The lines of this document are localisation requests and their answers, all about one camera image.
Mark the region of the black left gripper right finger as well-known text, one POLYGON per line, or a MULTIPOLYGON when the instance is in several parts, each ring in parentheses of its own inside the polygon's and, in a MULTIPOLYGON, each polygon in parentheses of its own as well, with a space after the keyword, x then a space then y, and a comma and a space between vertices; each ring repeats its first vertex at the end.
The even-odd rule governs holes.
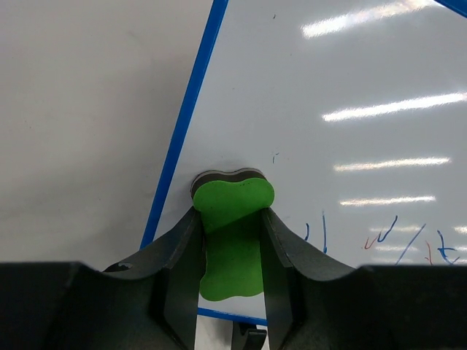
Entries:
POLYGON ((260 213, 272 349, 464 349, 466 268, 351 268, 260 213))

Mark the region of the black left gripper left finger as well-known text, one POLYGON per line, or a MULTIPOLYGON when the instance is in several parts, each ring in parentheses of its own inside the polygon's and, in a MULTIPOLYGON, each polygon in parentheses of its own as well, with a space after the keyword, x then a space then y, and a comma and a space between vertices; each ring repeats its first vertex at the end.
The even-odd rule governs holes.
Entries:
POLYGON ((192 349, 203 270, 193 209, 105 271, 80 262, 1 264, 3 349, 192 349))

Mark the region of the green foam eraser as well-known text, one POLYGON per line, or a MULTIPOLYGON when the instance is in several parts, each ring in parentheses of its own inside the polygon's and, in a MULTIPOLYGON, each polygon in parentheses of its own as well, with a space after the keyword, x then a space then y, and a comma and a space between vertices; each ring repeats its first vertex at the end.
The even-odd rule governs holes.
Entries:
POLYGON ((211 170, 193 180, 190 196, 205 235, 202 298, 220 302, 262 293, 260 212, 274 202, 272 184, 255 168, 211 170))

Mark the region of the blue framed whiteboard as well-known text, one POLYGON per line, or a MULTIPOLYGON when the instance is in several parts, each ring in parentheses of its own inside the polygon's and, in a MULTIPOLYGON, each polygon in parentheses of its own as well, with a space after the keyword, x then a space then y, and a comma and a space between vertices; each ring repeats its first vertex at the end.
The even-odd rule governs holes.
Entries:
POLYGON ((239 168, 346 265, 465 265, 466 3, 214 1, 142 243, 239 168))

